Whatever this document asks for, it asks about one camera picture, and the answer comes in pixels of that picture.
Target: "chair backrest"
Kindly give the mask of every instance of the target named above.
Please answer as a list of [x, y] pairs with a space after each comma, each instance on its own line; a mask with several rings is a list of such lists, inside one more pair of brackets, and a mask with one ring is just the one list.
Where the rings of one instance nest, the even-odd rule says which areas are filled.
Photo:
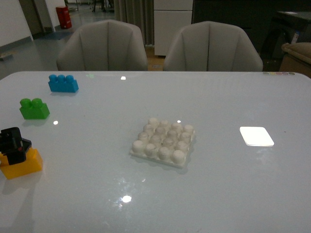
[[262, 60], [243, 29], [205, 21], [176, 33], [163, 70], [262, 71]]
[[104, 20], [78, 28], [59, 53], [58, 70], [147, 70], [139, 27]]

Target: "floor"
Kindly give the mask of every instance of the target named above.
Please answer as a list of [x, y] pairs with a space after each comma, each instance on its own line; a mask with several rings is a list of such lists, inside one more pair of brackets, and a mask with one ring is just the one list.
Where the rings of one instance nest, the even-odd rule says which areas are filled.
[[[62, 32], [72, 33], [83, 24], [115, 18], [114, 12], [109, 10], [103, 12], [100, 6], [96, 7], [95, 12], [92, 12], [90, 6], [84, 4], [79, 5], [78, 11], [74, 10], [75, 5], [69, 5], [69, 7], [72, 8], [70, 12], [72, 27], [64, 29]], [[0, 80], [19, 71], [57, 70], [57, 55], [69, 38], [69, 35], [62, 39], [39, 38], [7, 51], [12, 55], [8, 56], [4, 61], [0, 61]], [[146, 47], [146, 54], [148, 70], [163, 70], [164, 57], [155, 56], [154, 47]]]

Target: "yellow building block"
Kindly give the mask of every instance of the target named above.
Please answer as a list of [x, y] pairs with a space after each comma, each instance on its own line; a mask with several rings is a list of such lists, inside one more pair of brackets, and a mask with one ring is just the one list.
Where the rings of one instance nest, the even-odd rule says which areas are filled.
[[33, 149], [32, 147], [30, 147], [26, 153], [25, 162], [9, 165], [7, 157], [1, 153], [0, 161], [0, 170], [3, 172], [7, 179], [12, 179], [36, 171], [41, 171], [43, 168], [43, 161], [38, 150]]

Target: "white table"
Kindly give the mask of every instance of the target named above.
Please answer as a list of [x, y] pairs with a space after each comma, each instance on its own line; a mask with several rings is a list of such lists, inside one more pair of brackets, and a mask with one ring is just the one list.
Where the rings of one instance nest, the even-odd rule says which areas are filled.
[[[306, 76], [56, 72], [78, 81], [67, 94], [50, 92], [50, 74], [0, 81], [0, 128], [19, 127], [44, 161], [42, 172], [0, 174], [1, 233], [311, 232]], [[23, 98], [41, 98], [50, 116], [24, 120]], [[185, 169], [129, 154], [150, 117], [194, 126]], [[241, 126], [264, 127], [274, 146], [247, 146]]]

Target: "blue building block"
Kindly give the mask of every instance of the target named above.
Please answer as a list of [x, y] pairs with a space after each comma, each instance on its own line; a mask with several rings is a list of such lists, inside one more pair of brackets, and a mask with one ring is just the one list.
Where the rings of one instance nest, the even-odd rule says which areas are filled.
[[52, 92], [71, 92], [75, 93], [79, 90], [77, 81], [72, 75], [58, 75], [51, 74], [49, 76], [49, 86]]

